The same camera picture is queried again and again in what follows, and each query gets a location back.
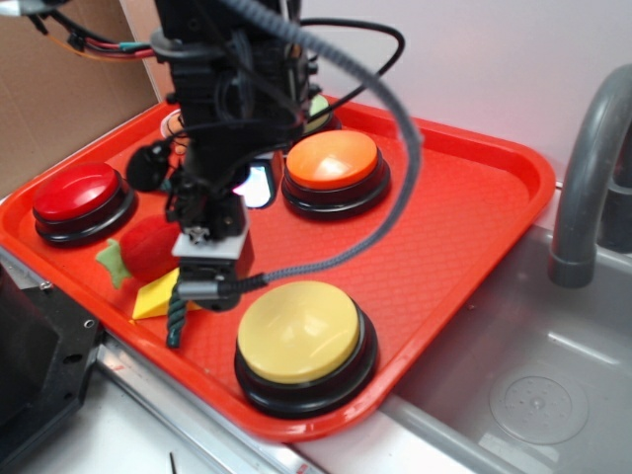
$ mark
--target yellow block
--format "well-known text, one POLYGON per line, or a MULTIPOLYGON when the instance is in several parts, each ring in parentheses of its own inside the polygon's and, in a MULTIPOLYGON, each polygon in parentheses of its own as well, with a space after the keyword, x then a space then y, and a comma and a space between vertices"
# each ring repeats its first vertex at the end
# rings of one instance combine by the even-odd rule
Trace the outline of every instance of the yellow block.
MULTIPOLYGON (((169 311, 169 299, 178 280, 179 273, 180 269, 174 269, 151 283, 142 286, 136 295, 136 303, 131 319, 166 316, 169 311)), ((193 310, 199 309, 199 306, 190 302, 187 308, 193 310)))

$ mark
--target gray coiled cable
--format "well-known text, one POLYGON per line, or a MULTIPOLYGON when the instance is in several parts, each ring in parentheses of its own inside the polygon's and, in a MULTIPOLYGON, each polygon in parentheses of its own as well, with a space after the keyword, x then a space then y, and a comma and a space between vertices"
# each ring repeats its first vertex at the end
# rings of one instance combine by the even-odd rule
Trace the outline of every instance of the gray coiled cable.
MULTIPOLYGON (((297 25, 287 22, 277 13, 264 7, 259 2, 252 0, 219 0, 219 2, 271 35, 275 35, 290 43, 298 43, 305 49, 309 49, 319 56, 330 60, 345 72, 354 76, 355 79, 364 84, 367 89, 375 94, 386 109, 393 115, 400 128, 402 139, 406 143, 408 166, 400 193, 384 221, 367 237, 339 255, 313 264, 289 267, 260 276, 253 276, 252 280, 254 286, 257 287, 260 286, 257 282, 270 283, 277 279, 321 272, 341 265, 379 242, 392 229, 403 213, 413 193, 422 167, 422 136, 410 119, 404 106, 379 77, 375 76, 373 72, 348 56, 344 51, 301 30, 297 25)), ((238 286, 240 286, 241 291, 249 286, 248 281, 249 278, 236 282, 238 286)))

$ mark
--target tray rim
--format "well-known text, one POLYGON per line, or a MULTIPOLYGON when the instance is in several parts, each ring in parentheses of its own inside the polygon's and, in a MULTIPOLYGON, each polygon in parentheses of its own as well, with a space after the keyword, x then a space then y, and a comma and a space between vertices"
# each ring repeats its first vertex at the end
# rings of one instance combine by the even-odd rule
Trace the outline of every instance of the tray rim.
MULTIPOLYGON (((77 287, 76 283, 66 275, 56 275, 54 265, 39 254, 29 252, 25 243, 5 232, 4 223, 6 219, 11 219, 17 214, 23 216, 25 210, 30 212, 29 209, 24 209, 24 206, 20 205, 20 198, 24 194, 32 192, 49 176, 68 165, 81 163, 83 160, 104 159, 105 161, 112 158, 114 155, 111 150, 116 149, 121 152, 130 144, 146 138, 149 124, 155 123, 157 129, 160 119, 172 109, 174 109, 173 106, 164 103, 152 107, 26 183, 0 205, 0 229, 3 229, 0 232, 0 246, 14 254, 42 277, 55 276, 51 279, 55 285, 65 291, 70 290, 73 298, 84 307, 91 308, 91 312, 98 317, 100 314, 107 314, 112 311, 109 304, 85 291, 82 287, 77 287)), ((392 118, 387 112, 380 109, 360 104, 348 104, 338 110, 337 115, 347 126, 366 132, 375 132, 390 138, 397 137, 397 127, 392 118), (371 117, 369 127, 366 126, 365 121, 361 120, 362 117, 366 116, 371 117)), ((421 118, 415 118, 415 123, 425 136, 424 148, 452 154, 469 161, 478 161, 515 175, 527 188, 529 202, 522 210, 521 219, 516 219, 512 225, 507 226, 496 241, 490 244, 489 248, 494 248, 494 252, 485 252, 477 259, 476 264, 466 272, 460 282, 452 288, 434 311, 429 314, 424 324, 419 326, 414 333, 423 331, 425 334, 432 335, 423 344, 420 344, 413 334, 408 343, 394 354, 388 364, 376 373, 374 379, 362 393, 348 405, 313 419, 291 421, 275 419, 255 411, 252 407, 245 406, 244 402, 240 400, 227 397, 223 385, 218 380, 201 374, 186 359, 177 357, 176 353, 166 351, 164 345, 155 341, 153 334, 144 330, 142 326, 136 325, 134 331, 129 331, 129 322, 120 317, 110 318, 111 320, 105 322, 104 325, 117 338, 147 357, 161 370, 179 380, 179 383, 199 396, 205 403, 208 403, 242 429, 255 435, 281 442, 297 442, 330 435, 359 423, 378 407, 408 367, 419 357, 452 315, 462 306, 467 297, 531 225, 555 191, 555 175, 550 164, 540 154, 528 147, 421 118), (457 152, 463 146, 488 152, 486 156, 491 156, 492 163, 488 160, 479 161, 469 156, 467 158, 459 156, 457 152), (508 162, 508 154, 512 155, 515 160, 508 162), (217 400, 221 400, 220 405, 213 403, 217 400)))

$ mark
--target sink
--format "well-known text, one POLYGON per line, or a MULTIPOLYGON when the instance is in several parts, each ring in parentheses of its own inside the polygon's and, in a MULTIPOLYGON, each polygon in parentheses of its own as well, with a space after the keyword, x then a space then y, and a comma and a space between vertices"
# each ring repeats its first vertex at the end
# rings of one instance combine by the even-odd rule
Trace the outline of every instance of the sink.
POLYGON ((593 283, 561 288, 550 239, 527 232, 383 410, 475 472, 632 472, 632 263, 599 249, 593 283))

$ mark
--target plush toy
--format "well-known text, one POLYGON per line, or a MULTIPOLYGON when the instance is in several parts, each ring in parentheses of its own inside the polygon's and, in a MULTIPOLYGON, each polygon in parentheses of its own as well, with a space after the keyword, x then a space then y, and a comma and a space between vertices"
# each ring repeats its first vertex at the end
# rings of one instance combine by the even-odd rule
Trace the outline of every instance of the plush toy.
POLYGON ((110 272, 115 288, 120 288, 126 277, 154 281, 178 266, 171 249, 179 235, 178 223, 167 222, 163 214, 145 217, 119 242, 108 239, 108 248, 97 255, 97 262, 110 272))

